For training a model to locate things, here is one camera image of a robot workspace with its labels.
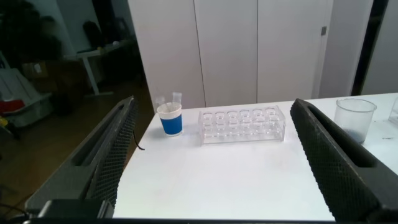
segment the cabinet door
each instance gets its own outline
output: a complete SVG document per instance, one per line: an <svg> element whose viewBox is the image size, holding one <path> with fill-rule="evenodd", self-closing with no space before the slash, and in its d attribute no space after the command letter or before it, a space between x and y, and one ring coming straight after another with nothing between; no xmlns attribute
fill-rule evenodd
<svg viewBox="0 0 398 224"><path fill-rule="evenodd" d="M257 1L195 0L206 106L256 103Z"/></svg>
<svg viewBox="0 0 398 224"><path fill-rule="evenodd" d="M310 99L319 88L321 30L332 0L259 0L257 102Z"/></svg>
<svg viewBox="0 0 398 224"><path fill-rule="evenodd" d="M183 108L205 106L193 0L129 0L154 108L155 99L183 94Z"/></svg>

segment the wooden floor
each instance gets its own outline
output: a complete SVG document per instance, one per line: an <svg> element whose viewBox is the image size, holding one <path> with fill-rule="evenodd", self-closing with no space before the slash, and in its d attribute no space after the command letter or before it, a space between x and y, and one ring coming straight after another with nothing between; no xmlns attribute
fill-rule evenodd
<svg viewBox="0 0 398 224"><path fill-rule="evenodd" d="M109 86L102 91L113 95L85 98L71 114L47 118L21 130L21 140L15 141L0 133L0 203L24 209L24 203L72 153L117 102L134 95L139 102L139 119L135 134L139 141L148 127L154 111L146 83ZM127 161L135 150L131 143ZM17 214L0 207L0 217Z"/></svg>

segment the blue and white paper cup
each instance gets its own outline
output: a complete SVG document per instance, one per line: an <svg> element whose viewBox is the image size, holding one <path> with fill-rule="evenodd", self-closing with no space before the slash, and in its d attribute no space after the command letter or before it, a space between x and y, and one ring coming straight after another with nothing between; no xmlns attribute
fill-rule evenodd
<svg viewBox="0 0 398 224"><path fill-rule="evenodd" d="M182 132L182 110L181 105L178 109L169 112L168 108L172 108L171 103L167 103L157 108L160 120L163 125L164 132L167 136L178 136Z"/></svg>

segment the table surface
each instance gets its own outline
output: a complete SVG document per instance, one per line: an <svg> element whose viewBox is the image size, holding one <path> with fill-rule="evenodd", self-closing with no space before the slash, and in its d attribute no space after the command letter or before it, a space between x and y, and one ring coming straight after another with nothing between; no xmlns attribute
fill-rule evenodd
<svg viewBox="0 0 398 224"><path fill-rule="evenodd" d="M363 146L398 174L398 93L356 96L377 105ZM339 98L308 100L333 119ZM114 216L227 220L334 220L297 137L293 101L183 110L182 135L166 137L156 114L123 172ZM284 142L200 146L199 111L277 105Z"/></svg>

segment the black cable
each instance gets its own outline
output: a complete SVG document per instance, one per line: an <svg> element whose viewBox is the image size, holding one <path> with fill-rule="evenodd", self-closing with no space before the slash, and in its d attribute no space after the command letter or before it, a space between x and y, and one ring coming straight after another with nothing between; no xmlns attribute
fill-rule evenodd
<svg viewBox="0 0 398 224"><path fill-rule="evenodd" d="M139 145L138 145L138 143L137 143L137 139L136 139L136 134L134 134L134 131L132 131L132 138L134 139L134 143L136 143L136 146L137 146L139 149L145 150L145 149L139 147Z"/></svg>
<svg viewBox="0 0 398 224"><path fill-rule="evenodd" d="M18 207L18 205L24 201L26 201L26 199L28 199L30 196L32 196L33 193L30 193L29 195L26 195L25 197L23 197L22 199L20 199L15 205L13 205L12 207ZM8 211L5 212L5 214L2 217L7 216L11 211L13 211L12 208L10 208Z"/></svg>
<svg viewBox="0 0 398 224"><path fill-rule="evenodd" d="M27 212L23 211L23 210L20 209L20 208L17 208L17 207L11 206L11 205L6 205L6 204L3 204L3 203L0 203L0 207L10 208L11 210L15 210L15 211L18 211L18 212L23 213L23 214L25 215L26 218L29 217L29 215L27 214Z"/></svg>

